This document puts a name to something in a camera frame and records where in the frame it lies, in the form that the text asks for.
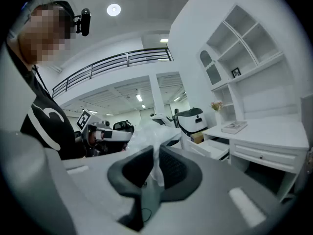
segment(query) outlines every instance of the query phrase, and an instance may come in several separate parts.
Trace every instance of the book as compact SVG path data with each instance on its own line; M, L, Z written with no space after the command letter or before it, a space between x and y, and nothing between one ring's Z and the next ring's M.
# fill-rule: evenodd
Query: book
M242 122L236 121L236 122L229 124L228 126L223 127L222 132L236 134L237 132L244 129L247 125L248 123L246 121L242 121Z

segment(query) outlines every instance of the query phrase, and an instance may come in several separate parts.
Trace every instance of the picture frame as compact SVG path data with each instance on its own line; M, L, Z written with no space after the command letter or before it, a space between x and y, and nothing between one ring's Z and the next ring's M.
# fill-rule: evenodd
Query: picture frame
M233 70L231 71L231 73L233 74L233 77L234 77L234 78L236 78L236 77L238 77L238 76L241 75L241 72L240 72L240 70L239 70L238 67L237 67L236 69L233 69Z

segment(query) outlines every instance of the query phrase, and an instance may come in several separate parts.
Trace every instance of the black shirt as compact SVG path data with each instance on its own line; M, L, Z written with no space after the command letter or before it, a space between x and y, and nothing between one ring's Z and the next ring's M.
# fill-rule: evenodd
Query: black shirt
M62 160L84 156L81 149L75 148L73 127L65 113L8 45L7 49L20 74L36 94L21 132L35 137L44 147L58 151Z

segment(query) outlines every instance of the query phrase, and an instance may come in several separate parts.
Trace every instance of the white desk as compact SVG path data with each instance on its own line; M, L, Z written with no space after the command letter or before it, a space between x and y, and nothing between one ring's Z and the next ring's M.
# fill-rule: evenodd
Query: white desk
M309 143L301 122L293 118L269 117L246 120L248 126L237 134L214 126L203 131L204 140L229 139L232 166L245 171L249 162L285 171L277 197L282 200L290 191L306 159Z

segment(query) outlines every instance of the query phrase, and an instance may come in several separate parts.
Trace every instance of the white plastic bag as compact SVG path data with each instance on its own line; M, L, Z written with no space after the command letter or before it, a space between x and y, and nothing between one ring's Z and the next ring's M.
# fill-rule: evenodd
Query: white plastic bag
M154 166L150 172L151 177L157 181L160 187L164 186L164 178L159 166L160 145L166 141L177 140L181 136L179 128L160 125L150 119L141 120L136 127L131 140L128 142L126 150L136 153L149 145L154 148Z

